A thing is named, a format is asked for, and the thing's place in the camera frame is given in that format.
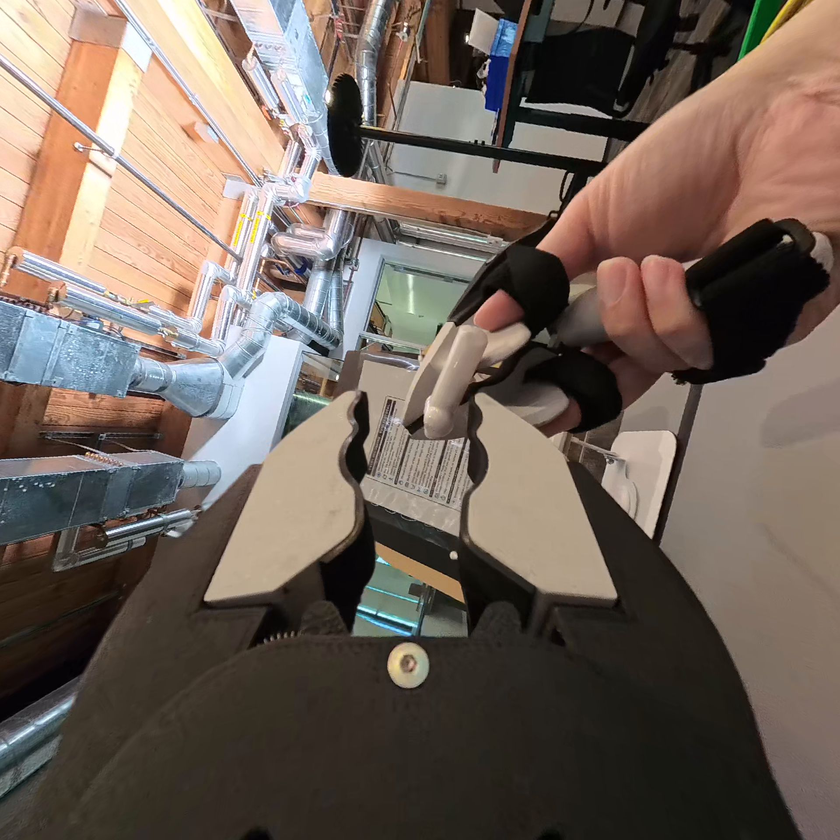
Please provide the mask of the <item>black pole stand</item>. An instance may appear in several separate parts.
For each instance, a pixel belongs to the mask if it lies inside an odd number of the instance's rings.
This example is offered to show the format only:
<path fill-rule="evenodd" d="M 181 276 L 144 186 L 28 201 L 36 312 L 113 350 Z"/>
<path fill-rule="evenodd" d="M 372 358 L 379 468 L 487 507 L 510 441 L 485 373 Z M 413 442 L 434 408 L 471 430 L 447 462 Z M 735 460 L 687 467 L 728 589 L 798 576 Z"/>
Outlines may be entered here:
<path fill-rule="evenodd" d="M 533 150 L 500 148 L 476 141 L 452 140 L 368 125 L 363 121 L 361 91 L 355 79 L 339 75 L 330 88 L 327 100 L 329 151 L 337 172 L 352 177 L 361 170 L 365 150 L 372 143 L 403 145 L 412 148 L 460 154 L 495 163 L 510 162 L 573 174 L 594 176 L 604 168 L 601 161 L 578 159 L 567 155 Z"/>

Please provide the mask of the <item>wooden framed sign board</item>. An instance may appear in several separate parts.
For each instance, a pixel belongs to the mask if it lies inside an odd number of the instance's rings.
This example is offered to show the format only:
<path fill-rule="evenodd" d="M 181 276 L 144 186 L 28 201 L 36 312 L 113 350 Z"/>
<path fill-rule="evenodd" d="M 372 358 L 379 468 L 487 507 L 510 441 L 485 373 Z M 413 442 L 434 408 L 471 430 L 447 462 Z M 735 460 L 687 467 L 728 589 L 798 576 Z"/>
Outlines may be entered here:
<path fill-rule="evenodd" d="M 458 530 L 470 480 L 464 438 L 425 440 L 408 433 L 403 410 L 417 362 L 401 355 L 350 351 L 336 396 L 367 395 L 367 471 L 360 486 L 383 561 L 464 603 Z"/>

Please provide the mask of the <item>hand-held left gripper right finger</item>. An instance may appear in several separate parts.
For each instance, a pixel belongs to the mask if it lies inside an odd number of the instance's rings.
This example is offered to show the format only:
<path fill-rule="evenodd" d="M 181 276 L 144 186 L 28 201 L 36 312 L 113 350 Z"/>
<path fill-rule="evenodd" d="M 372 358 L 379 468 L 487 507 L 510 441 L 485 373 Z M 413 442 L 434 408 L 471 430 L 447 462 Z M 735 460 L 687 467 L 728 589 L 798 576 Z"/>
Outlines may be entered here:
<path fill-rule="evenodd" d="M 477 560 L 481 594 L 522 607 L 614 606 L 616 586 L 563 454 L 484 392 L 469 402 L 468 441 L 460 557 Z"/>

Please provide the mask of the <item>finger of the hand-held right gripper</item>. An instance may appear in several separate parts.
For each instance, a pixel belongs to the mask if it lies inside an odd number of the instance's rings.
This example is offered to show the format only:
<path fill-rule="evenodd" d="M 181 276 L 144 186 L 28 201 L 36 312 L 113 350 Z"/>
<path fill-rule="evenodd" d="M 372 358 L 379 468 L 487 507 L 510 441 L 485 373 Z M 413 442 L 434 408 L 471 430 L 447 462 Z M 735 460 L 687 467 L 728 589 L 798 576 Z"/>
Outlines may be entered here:
<path fill-rule="evenodd" d="M 482 383 L 531 339 L 521 322 L 489 331 L 446 322 L 414 374 L 402 407 L 402 425 L 414 438 L 457 436 L 472 385 Z"/>
<path fill-rule="evenodd" d="M 545 382 L 521 385 L 508 402 L 508 409 L 533 427 L 551 424 L 569 407 L 570 398 L 557 386 Z"/>

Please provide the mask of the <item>tapered silver duct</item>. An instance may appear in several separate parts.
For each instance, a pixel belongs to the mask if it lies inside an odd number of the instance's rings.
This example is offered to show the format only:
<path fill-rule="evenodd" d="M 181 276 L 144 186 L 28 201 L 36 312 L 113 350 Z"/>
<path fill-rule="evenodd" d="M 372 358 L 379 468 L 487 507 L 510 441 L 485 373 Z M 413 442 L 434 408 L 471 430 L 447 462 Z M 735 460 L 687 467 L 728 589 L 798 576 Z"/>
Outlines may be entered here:
<path fill-rule="evenodd" d="M 215 461 L 153 450 L 3 459 L 1 544 L 130 518 L 172 503 L 180 490 L 212 487 L 221 476 Z"/>

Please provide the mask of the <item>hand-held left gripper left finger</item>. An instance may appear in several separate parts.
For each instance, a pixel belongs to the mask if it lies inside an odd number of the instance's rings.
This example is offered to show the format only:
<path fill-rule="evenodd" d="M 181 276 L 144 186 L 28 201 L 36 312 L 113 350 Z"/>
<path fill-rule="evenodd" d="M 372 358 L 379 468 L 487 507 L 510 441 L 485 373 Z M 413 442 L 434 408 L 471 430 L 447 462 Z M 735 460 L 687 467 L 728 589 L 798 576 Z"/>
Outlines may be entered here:
<path fill-rule="evenodd" d="M 375 566 L 361 481 L 367 396 L 348 391 L 266 457 L 206 604 L 358 604 Z"/>

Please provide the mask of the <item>green plastic bin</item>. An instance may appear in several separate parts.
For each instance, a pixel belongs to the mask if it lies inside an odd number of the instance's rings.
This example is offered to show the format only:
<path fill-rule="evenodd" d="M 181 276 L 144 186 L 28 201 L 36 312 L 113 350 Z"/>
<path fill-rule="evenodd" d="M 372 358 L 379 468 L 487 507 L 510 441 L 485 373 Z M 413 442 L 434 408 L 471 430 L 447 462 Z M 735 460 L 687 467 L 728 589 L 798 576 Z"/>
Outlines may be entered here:
<path fill-rule="evenodd" d="M 754 2 L 738 53 L 738 60 L 742 60 L 770 37 L 799 10 L 801 5 L 802 2 L 798 1 Z"/>

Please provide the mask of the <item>person's right hand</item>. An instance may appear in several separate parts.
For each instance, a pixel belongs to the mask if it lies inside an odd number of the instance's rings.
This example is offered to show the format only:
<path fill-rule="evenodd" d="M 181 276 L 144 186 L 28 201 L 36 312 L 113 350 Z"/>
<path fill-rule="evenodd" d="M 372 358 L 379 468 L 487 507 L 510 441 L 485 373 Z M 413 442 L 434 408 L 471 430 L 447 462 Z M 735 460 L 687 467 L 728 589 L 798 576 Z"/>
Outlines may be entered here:
<path fill-rule="evenodd" d="M 570 202 L 537 247 L 595 273 L 606 341 L 585 351 L 627 408 L 665 374 L 710 384 L 761 371 L 838 307 L 839 5 L 810 2 L 766 43 L 650 125 Z M 731 301 L 684 264 L 757 223 L 794 219 L 833 248 L 762 259 Z"/>

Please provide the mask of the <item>blue storage box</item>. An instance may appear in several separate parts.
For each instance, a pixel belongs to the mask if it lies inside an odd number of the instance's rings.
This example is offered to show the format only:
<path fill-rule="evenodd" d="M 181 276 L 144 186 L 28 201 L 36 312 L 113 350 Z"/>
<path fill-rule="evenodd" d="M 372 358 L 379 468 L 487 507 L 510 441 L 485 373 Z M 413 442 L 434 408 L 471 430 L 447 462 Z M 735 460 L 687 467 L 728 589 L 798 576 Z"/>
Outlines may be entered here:
<path fill-rule="evenodd" d="M 506 18 L 502 18 L 497 23 L 486 75 L 485 110 L 487 111 L 499 112 L 502 108 L 517 29 L 518 25 Z"/>

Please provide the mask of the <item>cluster of silver ducts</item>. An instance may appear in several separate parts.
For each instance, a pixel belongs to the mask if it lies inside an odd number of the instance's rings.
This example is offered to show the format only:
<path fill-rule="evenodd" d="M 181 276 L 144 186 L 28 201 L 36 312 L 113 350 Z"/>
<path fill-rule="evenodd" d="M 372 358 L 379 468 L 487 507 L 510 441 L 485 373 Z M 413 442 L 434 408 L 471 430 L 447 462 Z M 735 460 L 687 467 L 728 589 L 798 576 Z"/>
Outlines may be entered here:
<path fill-rule="evenodd" d="M 303 129 L 283 156 L 278 175 L 244 193 L 228 266 L 203 264 L 185 316 L 11 249 L 4 268 L 45 281 L 47 301 L 2 300 L 2 383 L 119 398 L 151 394 L 190 417 L 227 420 L 276 332 L 336 349 L 339 314 L 323 317 L 283 291 L 257 290 L 272 212 L 308 197 L 321 161 Z"/>

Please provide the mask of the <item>corrugated round silver duct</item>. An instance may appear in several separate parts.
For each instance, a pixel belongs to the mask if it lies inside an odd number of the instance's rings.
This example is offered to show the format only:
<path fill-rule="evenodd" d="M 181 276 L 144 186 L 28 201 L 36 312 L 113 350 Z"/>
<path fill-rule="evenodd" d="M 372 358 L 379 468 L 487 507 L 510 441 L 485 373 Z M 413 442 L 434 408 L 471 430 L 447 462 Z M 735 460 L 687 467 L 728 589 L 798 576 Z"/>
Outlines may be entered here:
<path fill-rule="evenodd" d="M 80 677 L 50 692 L 1 724 L 1 798 L 51 761 L 74 703 Z"/>

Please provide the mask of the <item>wooden top table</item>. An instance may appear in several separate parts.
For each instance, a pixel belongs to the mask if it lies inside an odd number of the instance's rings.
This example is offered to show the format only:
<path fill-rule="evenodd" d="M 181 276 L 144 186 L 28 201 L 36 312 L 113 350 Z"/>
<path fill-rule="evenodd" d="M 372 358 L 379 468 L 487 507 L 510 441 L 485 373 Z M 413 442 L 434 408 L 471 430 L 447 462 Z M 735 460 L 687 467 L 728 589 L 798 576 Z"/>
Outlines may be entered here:
<path fill-rule="evenodd" d="M 536 108 L 523 101 L 533 77 L 529 63 L 536 56 L 536 49 L 545 40 L 552 10 L 553 2 L 527 1 L 521 6 L 516 34 L 508 58 L 502 99 L 492 134 L 491 170 L 494 174 L 499 172 L 502 162 L 566 170 L 574 177 L 593 175 L 603 168 L 604 163 L 597 164 L 569 154 L 512 149 L 513 134 L 519 124 L 623 142 L 634 141 L 648 126 L 645 122 L 617 119 L 613 114 L 558 112 Z"/>

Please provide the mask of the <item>metal pipe fitting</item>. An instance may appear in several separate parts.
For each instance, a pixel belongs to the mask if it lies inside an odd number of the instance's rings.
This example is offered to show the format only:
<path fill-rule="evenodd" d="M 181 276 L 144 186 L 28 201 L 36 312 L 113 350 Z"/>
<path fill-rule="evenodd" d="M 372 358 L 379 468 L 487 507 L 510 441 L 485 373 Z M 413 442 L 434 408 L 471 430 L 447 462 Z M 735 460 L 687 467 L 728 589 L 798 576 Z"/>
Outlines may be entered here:
<path fill-rule="evenodd" d="M 141 548 L 150 539 L 161 535 L 170 532 L 180 534 L 179 528 L 194 523 L 200 513 L 200 508 L 180 509 L 111 528 L 97 526 L 93 528 L 92 543 L 87 548 L 78 546 L 84 526 L 62 529 L 57 534 L 56 549 L 50 569 L 53 572 L 69 571 Z"/>

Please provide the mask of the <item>white paper roll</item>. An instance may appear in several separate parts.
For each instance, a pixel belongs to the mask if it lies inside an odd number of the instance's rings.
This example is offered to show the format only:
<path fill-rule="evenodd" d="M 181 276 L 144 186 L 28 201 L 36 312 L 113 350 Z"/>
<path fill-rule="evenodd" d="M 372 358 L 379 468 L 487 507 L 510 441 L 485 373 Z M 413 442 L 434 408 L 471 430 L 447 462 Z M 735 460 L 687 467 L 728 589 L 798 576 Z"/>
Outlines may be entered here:
<path fill-rule="evenodd" d="M 499 24 L 504 22 L 503 17 L 494 16 L 479 8 L 476 9 L 466 37 L 466 43 L 481 54 L 490 55 L 496 41 Z"/>

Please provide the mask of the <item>rectangular silver duct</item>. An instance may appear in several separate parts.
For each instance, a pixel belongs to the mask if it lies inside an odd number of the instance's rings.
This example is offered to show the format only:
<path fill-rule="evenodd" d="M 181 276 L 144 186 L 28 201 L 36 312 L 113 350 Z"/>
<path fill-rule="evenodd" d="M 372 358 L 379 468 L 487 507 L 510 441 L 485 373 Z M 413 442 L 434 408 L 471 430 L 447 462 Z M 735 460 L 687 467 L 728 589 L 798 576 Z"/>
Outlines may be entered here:
<path fill-rule="evenodd" d="M 327 141 L 328 77 L 302 1 L 233 1 L 232 5 L 292 123 Z"/>

